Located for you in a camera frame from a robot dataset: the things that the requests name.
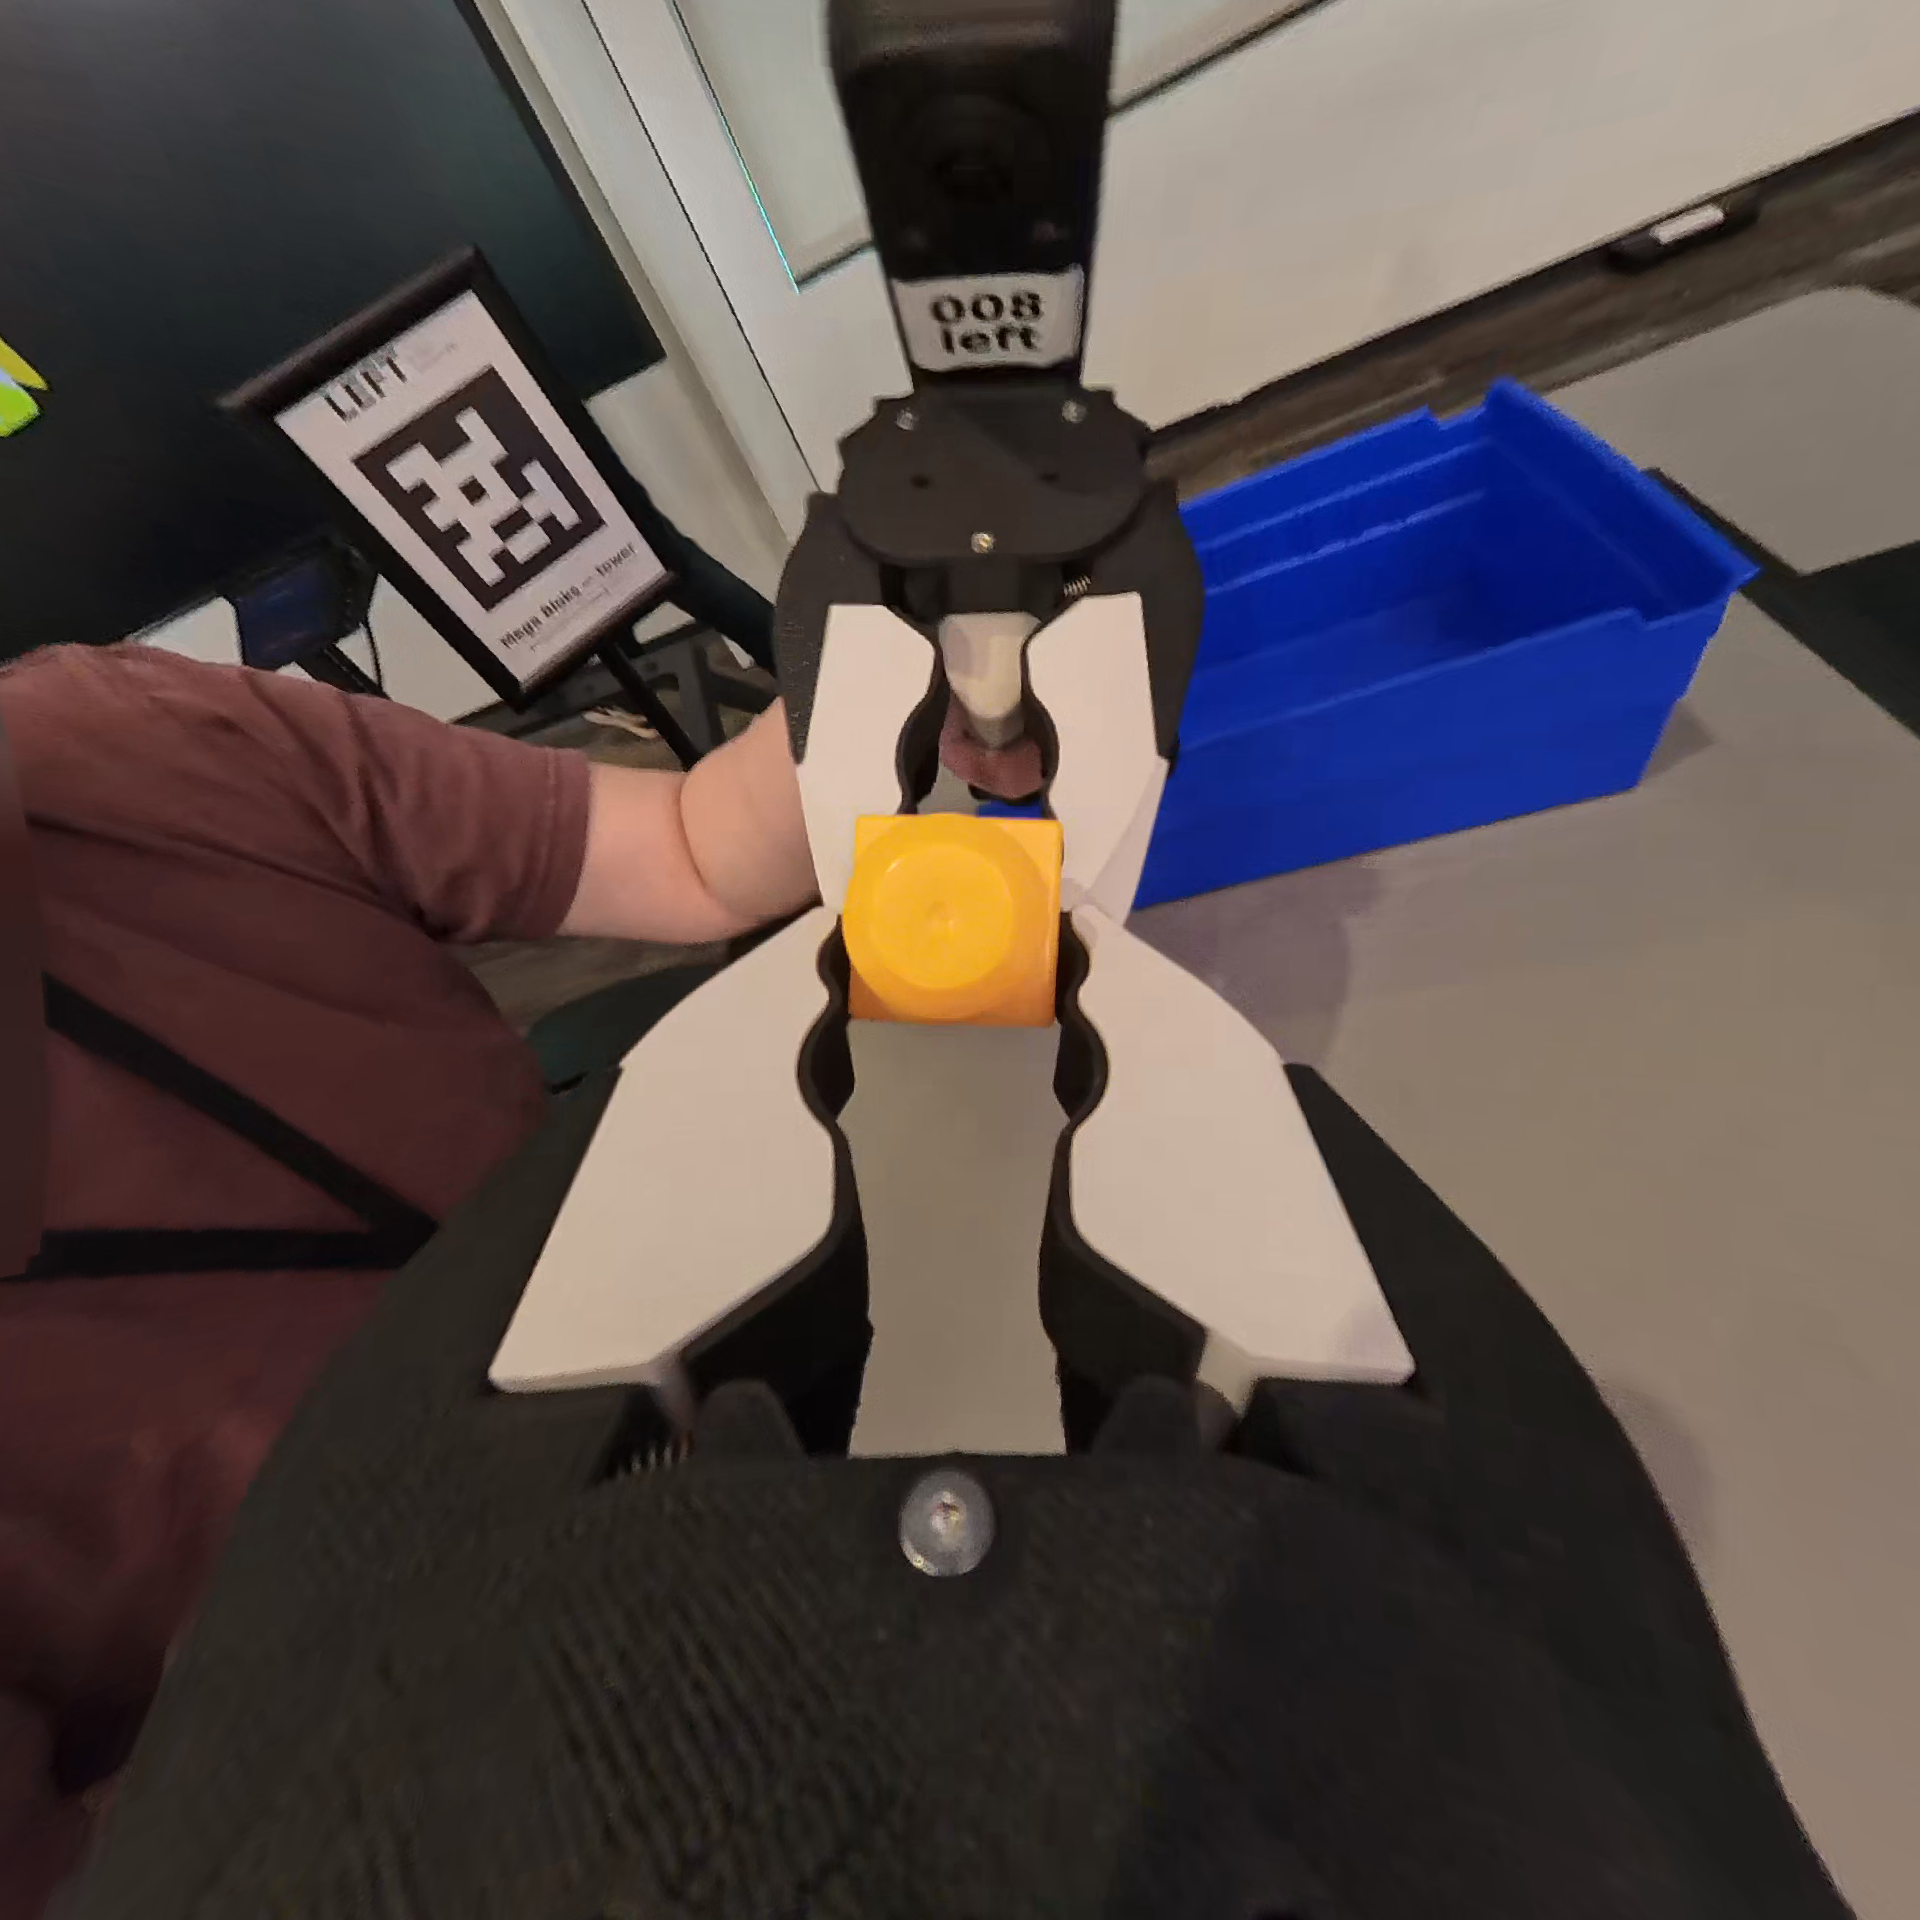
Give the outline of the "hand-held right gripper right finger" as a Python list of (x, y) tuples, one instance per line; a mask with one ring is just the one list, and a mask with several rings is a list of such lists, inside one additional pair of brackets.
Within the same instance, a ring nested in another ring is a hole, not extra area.
[(1280, 1050), (1099, 901), (1062, 928), (1051, 1101), (1044, 1331), (1069, 1429), (1133, 1386), (1235, 1429), (1264, 1386), (1416, 1376)]

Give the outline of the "whiteboard eraser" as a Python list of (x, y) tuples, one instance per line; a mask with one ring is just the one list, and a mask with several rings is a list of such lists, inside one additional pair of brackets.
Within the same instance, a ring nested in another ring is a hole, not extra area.
[(1680, 201), (1680, 213), (1664, 213), (1648, 233), (1604, 243), (1604, 264), (1616, 277), (1652, 277), (1670, 257), (1699, 257), (1699, 250), (1721, 250), (1721, 243), (1762, 233), (1762, 213), (1769, 213), (1762, 195)]

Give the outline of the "framed black-and-white tag sign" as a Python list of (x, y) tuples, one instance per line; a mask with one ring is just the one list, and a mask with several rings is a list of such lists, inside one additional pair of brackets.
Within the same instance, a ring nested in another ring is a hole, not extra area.
[(410, 277), (328, 342), (226, 393), (272, 459), (328, 480), (384, 590), (531, 710), (589, 659), (690, 764), (699, 746), (619, 659), (675, 599), (603, 427), (560, 393), (482, 250)]

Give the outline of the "blue plastic bin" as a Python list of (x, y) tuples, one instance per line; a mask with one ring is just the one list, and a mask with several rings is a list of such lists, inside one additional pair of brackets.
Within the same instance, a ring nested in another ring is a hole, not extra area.
[(1133, 901), (1628, 794), (1762, 581), (1510, 376), (1176, 509), (1200, 647)]

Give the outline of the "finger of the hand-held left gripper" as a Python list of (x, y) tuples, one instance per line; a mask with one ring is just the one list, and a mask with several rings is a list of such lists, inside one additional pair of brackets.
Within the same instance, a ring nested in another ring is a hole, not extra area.
[(817, 901), (845, 915), (862, 821), (908, 814), (908, 731), (936, 692), (936, 647), (886, 607), (829, 607), (812, 723), (802, 723), (802, 839)]
[(1094, 901), (1099, 925), (1133, 915), (1141, 842), (1162, 821), (1170, 753), (1149, 731), (1149, 647), (1141, 599), (1073, 599), (1062, 619), (1035, 632), (1035, 710), (1051, 723), (1051, 821), (1069, 839), (1062, 899), (1069, 915)]

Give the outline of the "person's left forearm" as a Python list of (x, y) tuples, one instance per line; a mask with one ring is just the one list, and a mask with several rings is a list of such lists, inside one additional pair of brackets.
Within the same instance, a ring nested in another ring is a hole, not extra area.
[(782, 703), (699, 764), (589, 764), (560, 940), (716, 948), (817, 901)]

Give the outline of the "dark monitor screen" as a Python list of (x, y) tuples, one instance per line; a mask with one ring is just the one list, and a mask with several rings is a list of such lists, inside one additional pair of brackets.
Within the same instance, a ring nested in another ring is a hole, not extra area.
[(128, 637), (328, 533), (226, 393), (482, 250), (580, 405), (660, 364), (473, 0), (10, 0), (0, 659)]

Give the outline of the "person's maroon shirt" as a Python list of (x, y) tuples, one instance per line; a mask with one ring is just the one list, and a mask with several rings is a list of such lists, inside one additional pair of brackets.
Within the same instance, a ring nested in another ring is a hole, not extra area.
[[(0, 676), (43, 965), (420, 1223), (547, 1118), (452, 948), (555, 940), (589, 759), (396, 703), (43, 647)], [(0, 1289), (0, 1909), (84, 1864), (166, 1654), (379, 1275), (104, 1275)]]

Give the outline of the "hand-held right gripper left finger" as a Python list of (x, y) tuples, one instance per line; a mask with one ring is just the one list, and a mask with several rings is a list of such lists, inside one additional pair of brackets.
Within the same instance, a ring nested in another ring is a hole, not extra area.
[(845, 1453), (870, 1364), (845, 1101), (845, 940), (812, 901), (630, 1044), (483, 1386), (651, 1389), (675, 1430), (765, 1386), (802, 1453)]

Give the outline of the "orange toy block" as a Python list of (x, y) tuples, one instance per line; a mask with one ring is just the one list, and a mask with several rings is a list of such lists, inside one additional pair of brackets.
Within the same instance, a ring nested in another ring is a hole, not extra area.
[(854, 1020), (1062, 1020), (1062, 821), (862, 814), (845, 881)]

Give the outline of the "small dark device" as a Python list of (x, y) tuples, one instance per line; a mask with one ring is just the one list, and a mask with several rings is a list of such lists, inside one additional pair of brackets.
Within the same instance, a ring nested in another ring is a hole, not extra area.
[(379, 567), (338, 541), (309, 541), (231, 590), (240, 666), (259, 676), (309, 666), (338, 647), (350, 632), (369, 632), (369, 607), (379, 607)]

